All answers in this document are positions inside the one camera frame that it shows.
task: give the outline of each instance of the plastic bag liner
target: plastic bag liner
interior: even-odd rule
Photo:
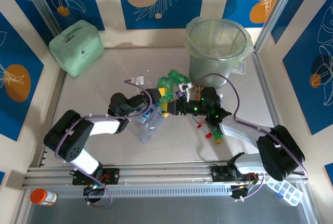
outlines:
[[[253,52],[250,34],[237,22],[197,17],[186,26],[185,47],[190,54],[193,82],[208,73],[228,77],[232,67]],[[226,81],[210,76],[200,85],[219,88]]]

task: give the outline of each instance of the white table surface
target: white table surface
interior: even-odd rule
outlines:
[[[128,98],[137,94],[136,88],[123,83],[149,70],[157,81],[171,69],[189,74],[189,55],[185,48],[106,49],[104,55],[80,76],[67,75],[57,106],[54,123],[69,109],[81,115],[106,114],[110,98],[120,92]],[[271,126],[272,121],[254,70],[251,57],[246,58],[246,74],[231,74],[229,79],[240,95],[238,117],[260,125]],[[223,94],[222,107],[234,112],[236,96],[229,85]],[[116,135],[96,135],[87,141],[88,151],[104,165],[141,164],[228,160],[239,152],[258,150],[233,137],[224,136],[222,144],[206,139],[190,120],[190,116],[169,116],[146,144],[130,131]],[[45,153],[44,166],[64,166]]]

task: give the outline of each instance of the mint green lunch box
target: mint green lunch box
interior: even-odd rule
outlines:
[[[65,29],[48,46],[60,67],[73,77],[104,53],[97,28],[85,20]]]

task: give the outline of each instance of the purple cable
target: purple cable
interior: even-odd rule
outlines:
[[[297,157],[277,138],[277,137],[275,137],[274,135],[272,135],[271,133],[269,133],[269,132],[267,132],[267,131],[265,131],[265,130],[263,130],[263,129],[260,129],[260,130],[258,130],[258,126],[256,126],[256,125],[254,125],[254,124],[249,124],[249,123],[245,123],[245,122],[243,122],[243,121],[240,121],[240,120],[237,120],[236,119],[236,114],[237,114],[237,112],[238,112],[238,110],[239,110],[239,106],[240,106],[240,99],[239,99],[239,94],[238,94],[238,92],[237,92],[237,90],[236,90],[236,88],[235,88],[235,86],[232,84],[232,82],[228,79],[228,78],[226,78],[225,76],[223,76],[223,75],[221,75],[221,74],[218,74],[218,73],[210,73],[210,74],[207,74],[207,75],[205,75],[205,76],[203,76],[202,78],[200,78],[199,80],[197,80],[195,83],[193,83],[193,84],[197,84],[198,82],[200,82],[201,80],[203,80],[204,78],[206,78],[206,77],[208,77],[208,76],[210,76],[210,75],[216,75],[216,76],[220,76],[220,77],[222,77],[222,78],[224,78],[230,85],[231,85],[231,87],[232,87],[232,89],[234,90],[234,92],[235,92],[235,94],[236,94],[236,97],[237,97],[237,108],[236,108],[236,110],[235,110],[235,113],[234,113],[234,120],[237,122],[237,123],[240,123],[240,124],[243,124],[243,125],[246,125],[246,126],[248,126],[248,127],[251,127],[251,128],[254,128],[254,129],[256,129],[257,131],[259,131],[259,132],[263,132],[263,133],[265,133],[266,135],[268,135],[269,137],[271,137],[274,141],[276,141],[279,145],[281,145],[281,147],[288,153],[288,155],[290,155],[291,156],[291,158],[297,163],[297,165],[303,170],[303,175],[302,174],[300,174],[300,175],[302,175],[302,176],[307,176],[308,175],[308,172],[306,171],[306,169],[304,168],[304,166],[303,166],[303,164],[297,159]]]
[[[242,199],[237,199],[236,201],[245,200],[246,198],[249,198],[249,197],[253,196],[255,193],[257,193],[257,192],[261,189],[261,187],[264,185],[264,181],[265,181],[265,177],[266,177],[266,176],[265,176],[265,173],[263,173],[262,175],[263,175],[263,176],[262,176],[262,181],[261,181],[259,187],[258,187],[253,193],[251,193],[251,194],[249,194],[249,195],[243,197]]]
[[[129,84],[129,85],[133,85],[139,89],[141,89],[149,98],[149,106],[147,107],[147,109],[145,111],[143,111],[142,113],[140,114],[137,114],[137,115],[133,115],[133,116],[110,116],[110,115],[88,115],[88,116],[83,116],[81,118],[79,118],[78,120],[76,120],[72,125],[71,127],[68,128],[68,130],[66,131],[66,133],[64,134],[64,136],[61,138],[61,140],[59,141],[58,143],[58,146],[54,152],[54,156],[56,159],[61,159],[61,157],[58,155],[59,153],[59,150],[60,150],[60,147],[62,146],[63,142],[66,140],[66,138],[68,137],[69,133],[77,126],[77,124],[84,120],[84,119],[88,119],[88,118],[106,118],[106,119],[130,119],[130,118],[134,118],[134,117],[138,117],[138,116],[142,116],[144,114],[146,114],[151,105],[152,105],[152,98],[150,96],[150,94],[145,90],[143,89],[141,86],[139,85],[135,85],[133,83],[130,82],[131,80],[125,80],[124,82],[126,84]],[[99,207],[99,208],[105,208],[105,207],[109,207],[111,204],[112,204],[112,194],[111,194],[111,191],[106,187],[105,184],[103,184],[102,182],[100,182],[99,180],[97,180],[96,178],[94,178],[93,176],[89,175],[88,173],[82,171],[81,169],[78,168],[78,170],[84,174],[85,176],[87,176],[88,178],[90,178],[91,180],[93,180],[94,182],[98,183],[101,187],[103,187],[107,192],[108,194],[110,195],[110,202],[105,205],[105,206],[98,206],[98,205],[95,205],[95,204],[91,204],[92,206],[94,207]]]

